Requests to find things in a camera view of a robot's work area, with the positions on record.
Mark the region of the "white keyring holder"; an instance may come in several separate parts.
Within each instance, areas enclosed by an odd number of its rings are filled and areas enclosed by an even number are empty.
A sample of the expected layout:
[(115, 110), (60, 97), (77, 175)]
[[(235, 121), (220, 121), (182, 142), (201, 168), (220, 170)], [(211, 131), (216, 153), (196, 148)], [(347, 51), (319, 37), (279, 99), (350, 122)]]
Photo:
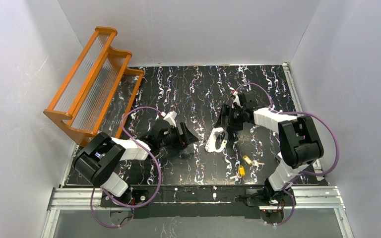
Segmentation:
[(222, 152), (228, 142), (229, 134), (222, 128), (214, 128), (206, 142), (205, 150), (208, 153), (220, 153)]

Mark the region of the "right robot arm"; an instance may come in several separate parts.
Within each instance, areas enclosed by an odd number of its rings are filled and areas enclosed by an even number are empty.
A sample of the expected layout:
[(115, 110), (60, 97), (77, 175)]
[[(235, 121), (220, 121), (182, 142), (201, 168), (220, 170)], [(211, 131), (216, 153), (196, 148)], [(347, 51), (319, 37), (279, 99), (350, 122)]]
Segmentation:
[(280, 114), (261, 105), (254, 93), (235, 93), (232, 105), (222, 105), (214, 128), (240, 131), (245, 123), (278, 133), (281, 155), (279, 165), (263, 188), (246, 194), (245, 198), (277, 199), (308, 165), (323, 156), (323, 145), (311, 116)]

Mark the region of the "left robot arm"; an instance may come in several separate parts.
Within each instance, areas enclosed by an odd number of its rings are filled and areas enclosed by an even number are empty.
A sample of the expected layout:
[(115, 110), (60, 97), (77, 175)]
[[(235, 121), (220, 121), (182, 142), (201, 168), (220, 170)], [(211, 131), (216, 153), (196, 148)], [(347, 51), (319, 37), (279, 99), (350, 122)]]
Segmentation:
[(102, 188), (115, 197), (122, 197), (130, 186), (115, 173), (120, 161), (144, 161), (149, 153), (161, 148), (182, 149), (198, 142), (184, 122), (178, 126), (158, 119), (136, 141), (117, 139), (101, 132), (83, 147), (73, 160), (73, 168), (94, 187)]

